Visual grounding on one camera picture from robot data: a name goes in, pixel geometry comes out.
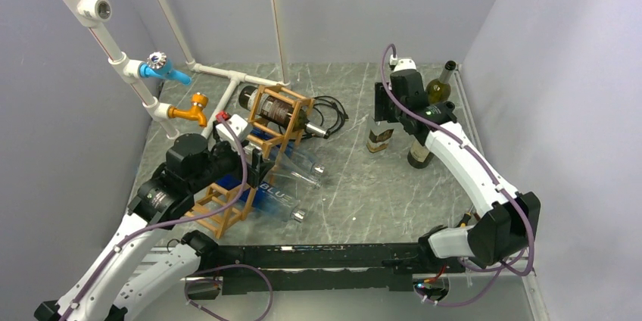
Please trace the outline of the dark wine bottle front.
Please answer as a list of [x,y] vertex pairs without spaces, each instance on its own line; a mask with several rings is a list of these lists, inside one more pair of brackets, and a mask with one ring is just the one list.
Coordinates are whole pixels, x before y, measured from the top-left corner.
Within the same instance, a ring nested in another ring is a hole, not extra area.
[[295,112],[294,104],[276,95],[260,93],[256,86],[243,87],[238,95],[238,104],[245,110],[253,111],[255,116],[286,129],[303,130],[307,134],[323,139],[330,136],[327,129],[313,123],[302,109]]

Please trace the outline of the wooden wine rack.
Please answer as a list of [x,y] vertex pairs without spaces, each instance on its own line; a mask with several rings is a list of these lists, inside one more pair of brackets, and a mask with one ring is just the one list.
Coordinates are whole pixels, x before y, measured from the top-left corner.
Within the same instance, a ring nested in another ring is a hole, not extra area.
[[[254,209],[285,222],[302,222],[305,210],[299,200],[285,193],[283,186],[290,181],[317,189],[325,171],[321,163],[297,149],[305,135],[326,135],[310,119],[313,98],[281,85],[246,86],[238,96],[238,104],[249,112],[250,132],[243,140],[247,181],[242,182],[239,175],[218,179],[188,212],[191,217],[200,216],[198,224],[217,239],[246,220]],[[216,205],[228,205],[229,209],[203,217]]]

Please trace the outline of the tall blue square bottle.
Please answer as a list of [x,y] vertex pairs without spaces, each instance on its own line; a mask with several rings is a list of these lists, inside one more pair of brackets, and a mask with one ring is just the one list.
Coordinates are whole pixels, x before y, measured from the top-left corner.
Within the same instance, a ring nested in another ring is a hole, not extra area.
[[[272,138],[270,134],[260,129],[252,129],[251,134],[263,140]],[[270,150],[269,159],[275,161],[279,151],[280,145],[274,145]],[[326,167],[315,154],[303,148],[295,147],[293,142],[289,142],[287,144],[285,156],[289,157],[293,164],[297,165],[302,170],[307,171],[311,175],[321,177],[327,174]]]

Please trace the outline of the clear liquor bottle black cap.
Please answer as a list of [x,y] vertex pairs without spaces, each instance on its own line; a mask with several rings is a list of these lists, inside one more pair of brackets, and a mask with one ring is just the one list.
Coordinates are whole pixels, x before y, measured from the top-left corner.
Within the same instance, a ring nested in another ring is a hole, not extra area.
[[387,121],[376,121],[368,117],[366,122],[366,148],[370,153],[384,151],[394,133],[395,125]]

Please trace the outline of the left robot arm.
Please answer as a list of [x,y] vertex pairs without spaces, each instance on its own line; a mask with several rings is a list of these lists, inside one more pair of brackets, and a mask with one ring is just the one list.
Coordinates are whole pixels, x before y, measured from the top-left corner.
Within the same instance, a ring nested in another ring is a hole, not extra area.
[[213,147],[200,134],[176,139],[166,160],[129,203],[108,246],[75,285],[35,310],[37,320],[134,320],[172,284],[216,269],[219,245],[195,230],[185,234],[166,257],[139,276],[134,271],[156,242],[195,205],[195,195],[226,175],[250,178],[245,157],[248,131],[221,129]]

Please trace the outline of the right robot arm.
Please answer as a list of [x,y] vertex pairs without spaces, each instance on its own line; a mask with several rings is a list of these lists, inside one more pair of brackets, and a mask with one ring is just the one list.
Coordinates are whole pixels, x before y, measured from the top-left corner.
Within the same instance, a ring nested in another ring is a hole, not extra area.
[[376,83],[376,106],[377,121],[400,123],[449,169],[480,217],[471,226],[441,226],[425,235],[426,246],[417,251],[422,269],[434,272],[446,259],[462,257],[486,267],[533,249],[539,198],[519,191],[489,164],[466,137],[454,103],[429,104],[417,69],[397,65],[388,79]]

